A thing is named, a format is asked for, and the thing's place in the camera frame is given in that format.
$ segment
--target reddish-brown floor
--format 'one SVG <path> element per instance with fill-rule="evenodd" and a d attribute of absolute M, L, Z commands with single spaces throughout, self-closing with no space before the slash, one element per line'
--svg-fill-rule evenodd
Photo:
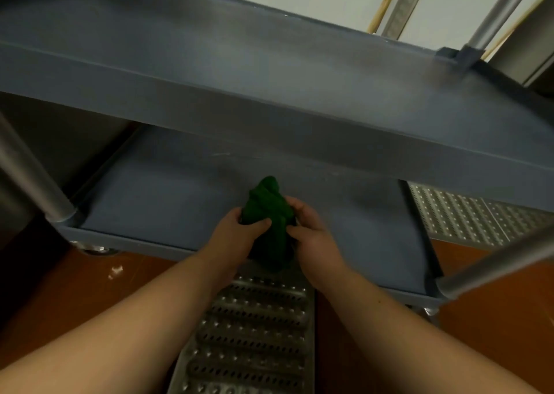
<path fill-rule="evenodd" d="M 434 242 L 445 274 L 486 254 Z M 172 262 L 138 254 L 90 257 L 35 224 L 2 253 L 0 369 L 128 296 Z M 554 265 L 541 263 L 441 309 L 442 327 L 554 393 Z M 317 392 L 393 393 L 366 363 L 329 303 L 317 300 Z"/>

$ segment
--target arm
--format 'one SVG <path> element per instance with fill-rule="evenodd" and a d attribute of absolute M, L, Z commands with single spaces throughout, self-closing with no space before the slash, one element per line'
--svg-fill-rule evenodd
<path fill-rule="evenodd" d="M 297 199 L 287 201 L 301 224 L 287 232 L 299 241 L 302 271 L 364 355 L 403 393 L 537 393 L 350 269 L 317 213 Z"/>
<path fill-rule="evenodd" d="M 271 221 L 243 226 L 240 208 L 208 244 L 127 299 L 0 371 L 9 393 L 127 394 L 152 389 L 196 328 L 215 294 Z"/>

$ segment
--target metal pole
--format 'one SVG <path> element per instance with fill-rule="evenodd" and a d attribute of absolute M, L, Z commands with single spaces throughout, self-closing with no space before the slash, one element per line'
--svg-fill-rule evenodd
<path fill-rule="evenodd" d="M 554 255 L 554 224 L 514 241 L 464 270 L 436 279 L 448 299 Z"/>
<path fill-rule="evenodd" d="M 46 214 L 63 222 L 77 211 L 0 112 L 0 168 Z"/>
<path fill-rule="evenodd" d="M 496 33 L 500 30 L 502 25 L 504 25 L 504 22 L 508 20 L 521 1 L 522 0 L 497 0 L 485 20 L 479 25 L 477 31 L 475 31 L 467 43 L 467 46 L 485 51 L 486 46 L 492 41 Z"/>

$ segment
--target crumpled green rag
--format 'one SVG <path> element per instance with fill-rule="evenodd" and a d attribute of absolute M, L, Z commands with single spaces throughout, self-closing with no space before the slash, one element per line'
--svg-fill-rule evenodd
<path fill-rule="evenodd" d="M 249 225 L 265 218 L 272 220 L 272 226 L 252 246 L 248 258 L 257 261 L 270 272 L 283 270 L 293 259 L 293 239 L 286 227 L 295 225 L 293 209 L 279 194 L 275 177 L 265 177 L 249 192 L 249 199 L 242 210 L 241 223 Z"/>

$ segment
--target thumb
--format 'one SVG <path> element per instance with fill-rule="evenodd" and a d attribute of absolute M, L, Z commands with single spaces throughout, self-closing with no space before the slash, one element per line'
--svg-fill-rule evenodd
<path fill-rule="evenodd" d="M 305 227 L 300 226 L 300 225 L 298 225 L 298 226 L 292 226 L 292 225 L 287 226 L 287 234 L 289 234 L 290 236 L 292 236 L 294 239 L 296 239 L 298 241 L 303 241 L 304 239 L 309 237 L 312 232 L 313 232 L 312 229 L 305 228 Z"/>
<path fill-rule="evenodd" d="M 265 233 L 272 225 L 272 220 L 270 218 L 264 219 L 253 223 L 252 225 L 247 225 L 248 232 L 253 236 L 254 239 Z"/>

